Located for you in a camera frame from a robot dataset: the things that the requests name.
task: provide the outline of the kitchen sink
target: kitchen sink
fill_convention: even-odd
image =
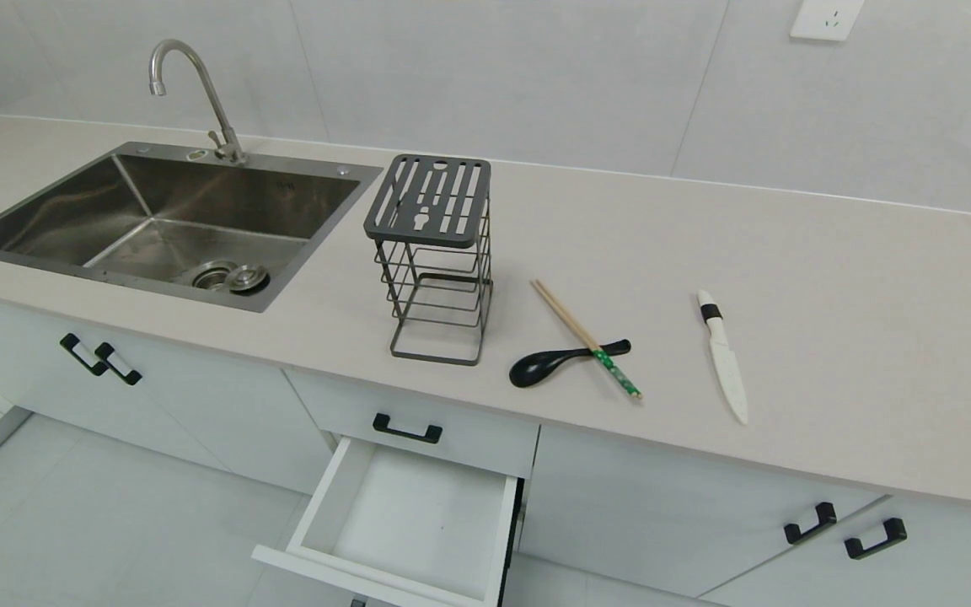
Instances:
[[[3,212],[0,261],[261,312],[380,172],[129,142]]]

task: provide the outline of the backsplash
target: backsplash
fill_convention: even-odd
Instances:
[[[0,0],[0,114],[871,197],[971,211],[971,0]]]

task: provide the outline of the faucet spout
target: faucet spout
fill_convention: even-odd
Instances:
[[[231,127],[231,123],[227,119],[227,112],[223,111],[223,104],[220,103],[219,96],[216,95],[216,88],[212,85],[212,77],[208,76],[208,69],[201,61],[200,55],[197,55],[192,47],[173,38],[168,38],[155,46],[155,49],[152,50],[152,58],[149,61],[149,91],[158,97],[167,94],[166,86],[163,84],[163,59],[170,51],[180,51],[186,58],[190,59],[194,69],[197,70],[197,76],[201,78],[201,85],[204,86],[205,94],[208,95],[208,103],[212,104],[212,111],[216,112],[220,131],[223,131],[225,143],[220,145],[219,139],[216,139],[217,157],[227,158],[234,164],[245,163],[246,154],[243,153],[242,146],[239,145],[239,138],[234,134],[234,128]]]

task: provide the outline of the countertop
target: countertop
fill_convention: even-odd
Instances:
[[[0,116],[0,212],[124,142],[201,133]],[[396,153],[243,137],[247,153],[386,168]],[[496,296],[473,368],[389,355],[394,329],[362,220],[378,184],[263,314],[0,262],[0,300],[387,384],[543,423],[893,492],[971,501],[971,215],[808,193],[493,162]],[[540,277],[618,358],[532,389],[524,354],[579,346]],[[718,391],[695,293],[722,309],[751,422]]]

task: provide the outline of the open drawer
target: open drawer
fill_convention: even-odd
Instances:
[[[520,480],[344,437],[284,551],[254,559],[398,607],[496,607]]]

